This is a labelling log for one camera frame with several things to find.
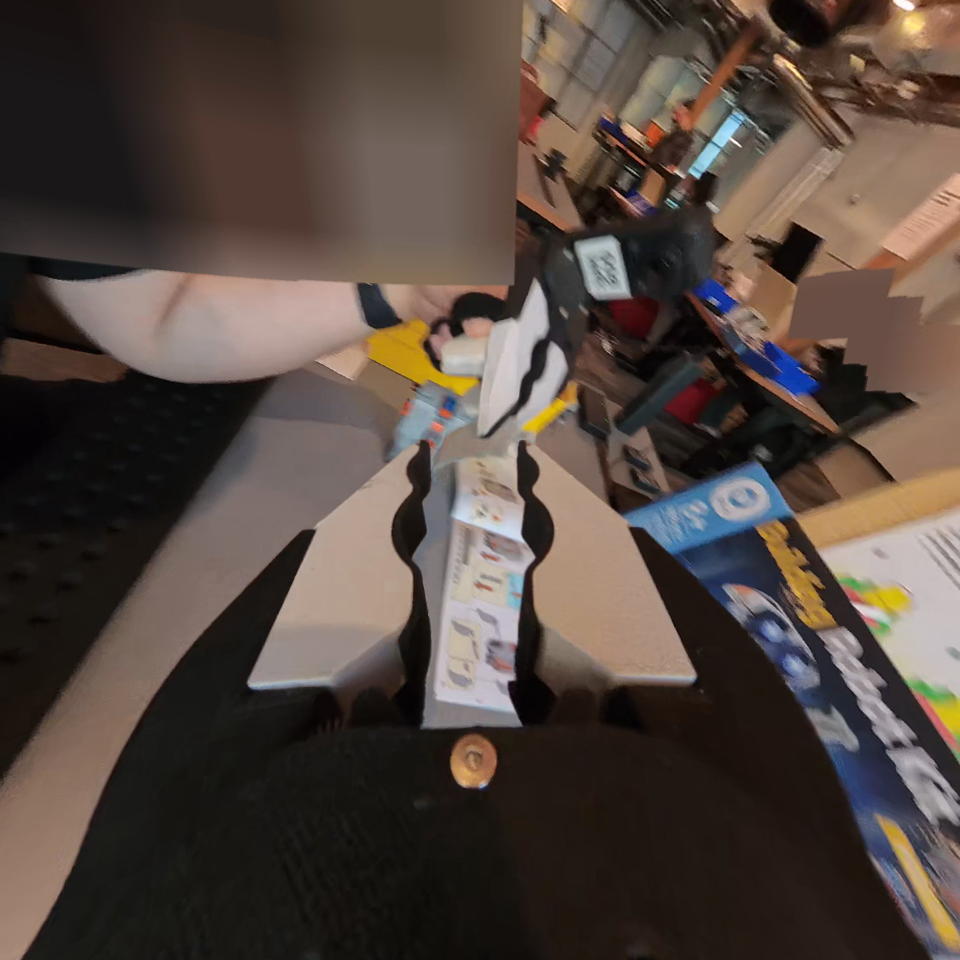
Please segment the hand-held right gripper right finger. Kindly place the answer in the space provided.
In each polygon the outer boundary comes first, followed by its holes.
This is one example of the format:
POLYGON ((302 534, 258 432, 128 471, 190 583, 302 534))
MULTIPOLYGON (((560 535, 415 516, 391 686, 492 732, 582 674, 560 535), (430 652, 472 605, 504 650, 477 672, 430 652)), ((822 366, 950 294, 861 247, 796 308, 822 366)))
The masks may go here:
POLYGON ((521 725, 564 699, 693 686, 697 674, 628 522, 537 446, 516 456, 523 575, 510 701, 521 725))

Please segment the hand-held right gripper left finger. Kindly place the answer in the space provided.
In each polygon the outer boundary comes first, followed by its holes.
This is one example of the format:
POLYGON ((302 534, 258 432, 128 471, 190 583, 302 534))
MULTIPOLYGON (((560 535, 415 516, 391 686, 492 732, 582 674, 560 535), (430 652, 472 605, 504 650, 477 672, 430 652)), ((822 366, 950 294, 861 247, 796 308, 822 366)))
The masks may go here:
POLYGON ((431 480, 416 442, 309 532, 249 690, 323 690, 344 714, 379 690, 405 721, 424 720, 432 642, 416 554, 431 480))

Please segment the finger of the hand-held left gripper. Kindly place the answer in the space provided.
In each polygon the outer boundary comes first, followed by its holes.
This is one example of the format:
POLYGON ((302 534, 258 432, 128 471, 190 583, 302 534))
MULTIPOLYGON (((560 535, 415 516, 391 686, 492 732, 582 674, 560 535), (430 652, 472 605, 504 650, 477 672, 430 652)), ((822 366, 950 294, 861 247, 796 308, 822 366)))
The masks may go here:
POLYGON ((492 437, 505 423, 526 427, 556 398, 556 344, 547 297, 529 289, 515 318, 496 322, 486 345, 476 432, 492 437))
POLYGON ((503 358, 491 380, 490 434, 511 427, 527 433, 524 425, 544 411, 570 382, 570 361, 556 342, 543 342, 524 357, 529 360, 521 371, 518 359, 503 358))

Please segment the person's left forearm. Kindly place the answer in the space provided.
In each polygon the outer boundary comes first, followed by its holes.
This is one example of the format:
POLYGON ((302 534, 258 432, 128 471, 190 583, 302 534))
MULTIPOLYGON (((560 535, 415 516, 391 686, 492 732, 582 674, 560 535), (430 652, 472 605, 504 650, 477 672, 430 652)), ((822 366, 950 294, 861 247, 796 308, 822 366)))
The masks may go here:
POLYGON ((37 284, 101 352, 180 383, 277 377, 372 333, 349 283, 137 270, 37 284))

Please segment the grey desk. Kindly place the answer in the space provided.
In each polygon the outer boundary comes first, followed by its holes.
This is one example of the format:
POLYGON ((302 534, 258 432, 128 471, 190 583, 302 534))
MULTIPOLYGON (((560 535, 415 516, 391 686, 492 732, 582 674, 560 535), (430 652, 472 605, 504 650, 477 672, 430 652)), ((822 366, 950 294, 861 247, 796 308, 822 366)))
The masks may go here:
POLYGON ((273 380, 2 779, 2 958, 536 958, 456 729, 248 677, 390 402, 273 380))

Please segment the person's left hand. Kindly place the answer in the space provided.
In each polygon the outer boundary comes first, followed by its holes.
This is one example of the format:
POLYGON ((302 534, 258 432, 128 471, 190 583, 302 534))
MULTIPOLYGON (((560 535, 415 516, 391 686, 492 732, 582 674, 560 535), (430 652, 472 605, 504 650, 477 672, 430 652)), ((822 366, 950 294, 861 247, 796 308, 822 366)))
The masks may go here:
POLYGON ((382 284, 381 292, 396 316, 402 321, 437 322, 450 317, 453 304, 469 293, 483 293, 499 300, 506 298, 508 285, 410 285, 382 284))

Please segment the red bag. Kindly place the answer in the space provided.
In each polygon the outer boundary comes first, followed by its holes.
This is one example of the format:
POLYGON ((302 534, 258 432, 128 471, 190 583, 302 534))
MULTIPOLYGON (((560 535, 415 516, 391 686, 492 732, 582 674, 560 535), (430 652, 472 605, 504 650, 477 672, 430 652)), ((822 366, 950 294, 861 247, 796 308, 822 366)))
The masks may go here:
POLYGON ((650 340, 657 324, 670 318, 669 306, 645 296, 613 300, 607 309, 614 331, 636 341, 650 340))

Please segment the grey orange toy robot assembly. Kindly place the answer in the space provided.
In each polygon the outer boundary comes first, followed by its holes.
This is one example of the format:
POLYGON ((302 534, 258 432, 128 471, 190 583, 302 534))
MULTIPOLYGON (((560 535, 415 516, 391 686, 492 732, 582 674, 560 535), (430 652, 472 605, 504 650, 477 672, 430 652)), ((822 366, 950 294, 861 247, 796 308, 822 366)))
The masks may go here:
POLYGON ((431 462, 435 463, 445 439, 475 422, 478 402, 478 386, 459 394, 433 380, 416 385, 400 411, 387 451, 387 462, 424 442, 430 450, 431 462))

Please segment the yellow storage bin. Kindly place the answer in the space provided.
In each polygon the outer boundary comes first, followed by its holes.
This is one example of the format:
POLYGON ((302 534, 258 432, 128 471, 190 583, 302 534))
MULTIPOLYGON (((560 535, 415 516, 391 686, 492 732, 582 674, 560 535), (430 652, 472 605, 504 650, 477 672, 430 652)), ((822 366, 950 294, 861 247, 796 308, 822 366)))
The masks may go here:
MULTIPOLYGON (((366 339, 366 355, 370 361, 416 385, 434 382, 459 397, 478 386, 476 378, 447 375, 433 366, 424 348, 427 331, 426 324, 419 319, 375 331, 366 339)), ((546 409, 524 424, 524 430, 536 435, 578 406, 577 384, 570 382, 546 409)))

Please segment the white instruction sheet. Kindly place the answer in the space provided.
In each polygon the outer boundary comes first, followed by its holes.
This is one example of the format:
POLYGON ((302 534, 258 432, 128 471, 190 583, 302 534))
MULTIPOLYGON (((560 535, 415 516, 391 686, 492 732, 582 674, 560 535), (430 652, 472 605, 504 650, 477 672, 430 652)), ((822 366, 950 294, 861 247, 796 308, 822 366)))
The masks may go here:
POLYGON ((438 622, 434 693, 440 703, 515 715, 524 579, 534 555, 522 537, 514 456, 454 465, 454 496, 438 622))

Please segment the dark wrist band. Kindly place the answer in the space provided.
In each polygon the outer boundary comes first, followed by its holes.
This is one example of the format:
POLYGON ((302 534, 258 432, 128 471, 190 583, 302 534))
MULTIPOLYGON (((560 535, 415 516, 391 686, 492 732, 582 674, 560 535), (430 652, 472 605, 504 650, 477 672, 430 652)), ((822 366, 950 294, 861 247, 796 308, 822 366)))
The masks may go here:
POLYGON ((389 330, 402 323, 402 317, 391 306, 379 284, 357 283, 355 289, 359 309, 369 329, 389 330))

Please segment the blue robot kit box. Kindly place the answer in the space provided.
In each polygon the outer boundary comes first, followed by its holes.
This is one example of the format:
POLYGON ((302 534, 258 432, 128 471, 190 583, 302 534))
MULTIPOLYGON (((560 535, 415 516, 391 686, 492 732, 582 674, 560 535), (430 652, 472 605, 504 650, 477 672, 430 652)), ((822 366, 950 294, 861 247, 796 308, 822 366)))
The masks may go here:
POLYGON ((825 749, 908 928, 931 958, 958 958, 958 756, 767 471, 749 462, 621 515, 763 651, 825 749))

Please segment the black dotted pad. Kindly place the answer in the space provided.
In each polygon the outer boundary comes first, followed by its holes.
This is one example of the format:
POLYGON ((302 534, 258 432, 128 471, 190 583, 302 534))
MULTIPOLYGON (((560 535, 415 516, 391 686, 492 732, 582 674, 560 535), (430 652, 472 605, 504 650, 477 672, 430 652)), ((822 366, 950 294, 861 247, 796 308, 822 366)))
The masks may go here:
POLYGON ((3 480, 3 776, 273 383, 129 371, 3 480))

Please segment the white sheet with green figures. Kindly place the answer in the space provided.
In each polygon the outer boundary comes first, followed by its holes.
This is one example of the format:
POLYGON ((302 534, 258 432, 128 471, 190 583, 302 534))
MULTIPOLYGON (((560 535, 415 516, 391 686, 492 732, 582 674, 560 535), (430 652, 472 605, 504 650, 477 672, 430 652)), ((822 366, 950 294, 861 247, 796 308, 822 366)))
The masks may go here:
POLYGON ((822 549, 933 726, 959 756, 959 509, 822 549))

